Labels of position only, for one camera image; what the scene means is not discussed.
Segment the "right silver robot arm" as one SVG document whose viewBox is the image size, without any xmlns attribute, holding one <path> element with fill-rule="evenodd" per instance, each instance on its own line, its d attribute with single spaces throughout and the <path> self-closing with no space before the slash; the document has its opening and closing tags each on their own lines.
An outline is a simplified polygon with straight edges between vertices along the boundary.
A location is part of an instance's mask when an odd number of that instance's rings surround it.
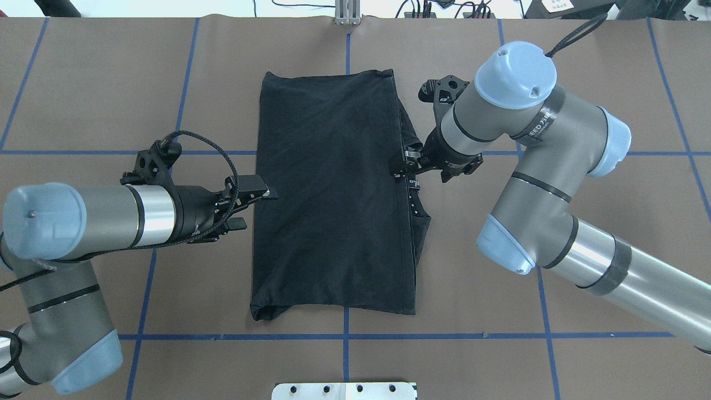
<svg viewBox="0 0 711 400">
<path fill-rule="evenodd" d="M 442 182 L 472 174 L 483 152 L 507 135 L 524 147 L 477 238 L 490 260 L 518 275 L 551 270 L 585 293 L 650 321 L 709 354 L 709 284 L 568 212 L 587 177 L 615 169 L 632 144 L 627 124 L 557 84 L 549 53 L 513 41 L 498 48 L 472 81 L 422 88 L 435 127 L 425 143 L 390 160 L 395 177 L 432 170 Z"/>
</svg>

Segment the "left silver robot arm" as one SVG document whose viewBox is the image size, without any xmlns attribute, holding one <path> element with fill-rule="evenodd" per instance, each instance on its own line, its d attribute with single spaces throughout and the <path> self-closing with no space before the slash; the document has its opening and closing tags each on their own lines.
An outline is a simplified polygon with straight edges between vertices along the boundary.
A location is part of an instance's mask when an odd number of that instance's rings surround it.
<svg viewBox="0 0 711 400">
<path fill-rule="evenodd" d="M 152 184 L 21 186 L 3 207 L 2 266 L 16 275 L 29 322 L 2 331 L 2 398 L 51 383 L 79 392 L 106 379 L 123 362 L 92 258 L 112 251 L 216 241 L 246 228 L 236 212 L 277 197 L 259 175 L 231 194 Z"/>
</svg>

